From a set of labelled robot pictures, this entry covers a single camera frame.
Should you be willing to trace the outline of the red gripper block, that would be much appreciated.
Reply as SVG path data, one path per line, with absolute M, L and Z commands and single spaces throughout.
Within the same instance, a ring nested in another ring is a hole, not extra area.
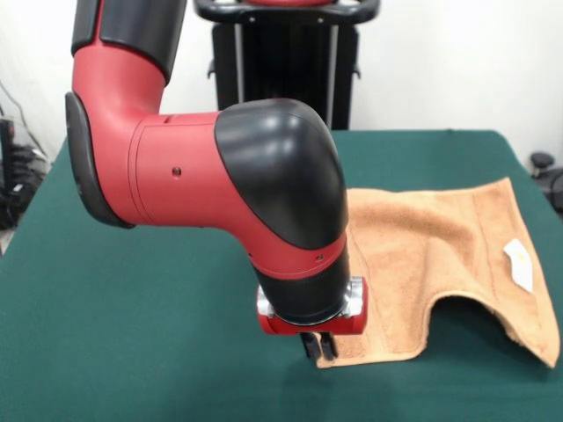
M 320 324 L 291 324 L 280 318 L 258 287 L 258 319 L 262 330 L 272 335 L 295 335 L 300 339 L 306 357 L 318 360 L 323 354 L 326 360 L 335 360 L 338 350 L 333 335 L 362 334 L 368 321 L 368 283 L 364 277 L 352 277 L 343 296 L 344 304 L 339 313 Z M 320 345 L 314 333 L 320 333 Z

